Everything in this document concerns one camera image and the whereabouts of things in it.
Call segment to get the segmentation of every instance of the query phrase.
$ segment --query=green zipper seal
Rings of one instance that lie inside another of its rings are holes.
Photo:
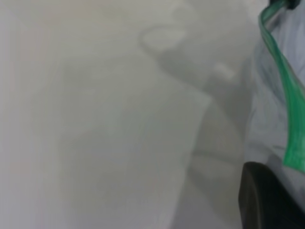
[[[263,41],[277,65],[286,98],[288,141],[284,165],[305,172],[305,90],[265,26],[286,6],[287,1],[279,0],[264,9],[259,16],[259,27]]]

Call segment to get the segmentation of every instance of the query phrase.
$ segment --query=black object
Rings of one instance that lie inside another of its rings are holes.
[[[269,5],[277,2],[278,0],[269,0]],[[301,2],[301,0],[286,0],[288,5],[287,8],[290,10],[294,10]]]
[[[305,214],[263,164],[244,164],[238,202],[243,229],[305,229]]]

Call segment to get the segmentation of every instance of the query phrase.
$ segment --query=ziplock bag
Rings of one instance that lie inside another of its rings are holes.
[[[288,4],[275,1],[259,16],[245,159],[267,164],[305,210],[305,1]]]

